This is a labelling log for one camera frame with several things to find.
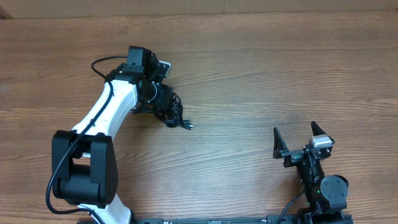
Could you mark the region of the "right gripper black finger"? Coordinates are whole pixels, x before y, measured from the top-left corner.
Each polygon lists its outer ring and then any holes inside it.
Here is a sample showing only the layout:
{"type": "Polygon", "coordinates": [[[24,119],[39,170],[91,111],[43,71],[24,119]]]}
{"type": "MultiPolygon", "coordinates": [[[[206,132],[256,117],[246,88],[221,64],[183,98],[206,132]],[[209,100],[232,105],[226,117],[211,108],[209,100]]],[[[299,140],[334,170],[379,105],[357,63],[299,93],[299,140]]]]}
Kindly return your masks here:
{"type": "Polygon", "coordinates": [[[274,128],[274,149],[273,149],[273,158],[281,159],[287,155],[289,149],[285,144],[282,136],[280,135],[277,127],[274,128]]]}
{"type": "Polygon", "coordinates": [[[322,130],[322,128],[319,127],[319,125],[315,121],[312,121],[310,123],[310,125],[311,125],[312,133],[314,136],[326,134],[326,132],[324,132],[324,130],[322,130]]]}

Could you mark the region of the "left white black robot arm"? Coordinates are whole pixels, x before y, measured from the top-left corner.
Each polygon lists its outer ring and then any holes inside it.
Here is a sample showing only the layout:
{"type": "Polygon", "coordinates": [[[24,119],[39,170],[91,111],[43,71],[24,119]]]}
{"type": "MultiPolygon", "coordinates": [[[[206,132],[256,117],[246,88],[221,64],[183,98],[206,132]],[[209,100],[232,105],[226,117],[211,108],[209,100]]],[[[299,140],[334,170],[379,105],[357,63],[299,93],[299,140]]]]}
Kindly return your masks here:
{"type": "Polygon", "coordinates": [[[127,114],[139,112],[138,104],[166,110],[172,88],[162,84],[171,64],[158,60],[143,47],[130,46],[126,62],[104,76],[104,90],[90,112],[71,130],[58,130],[52,138],[52,176],[45,201],[63,199],[86,212],[95,223],[134,223],[130,208],[117,195],[119,175],[113,141],[127,114]]]}

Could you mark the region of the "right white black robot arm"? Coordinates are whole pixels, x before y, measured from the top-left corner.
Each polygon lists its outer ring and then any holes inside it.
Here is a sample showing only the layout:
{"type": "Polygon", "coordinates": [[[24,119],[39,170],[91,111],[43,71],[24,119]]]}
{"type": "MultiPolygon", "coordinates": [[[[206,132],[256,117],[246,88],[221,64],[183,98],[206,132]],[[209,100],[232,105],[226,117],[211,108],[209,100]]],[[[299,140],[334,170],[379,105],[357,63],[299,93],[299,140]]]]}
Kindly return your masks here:
{"type": "Polygon", "coordinates": [[[295,167],[302,191],[277,216],[276,223],[353,223],[345,215],[349,182],[341,175],[326,176],[321,161],[330,157],[335,140],[311,122],[313,136],[301,149],[289,150],[274,128],[273,158],[283,159],[285,168],[295,167]]]}

